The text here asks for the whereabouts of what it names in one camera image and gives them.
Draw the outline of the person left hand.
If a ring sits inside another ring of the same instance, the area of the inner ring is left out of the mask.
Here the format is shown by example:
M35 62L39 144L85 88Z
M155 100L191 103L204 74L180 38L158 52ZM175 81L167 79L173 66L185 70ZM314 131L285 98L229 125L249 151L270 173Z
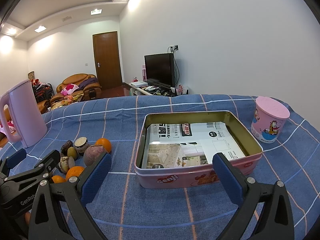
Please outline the person left hand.
M30 224L31 213L29 211L26 212L24 217L25 217L26 224L29 225Z

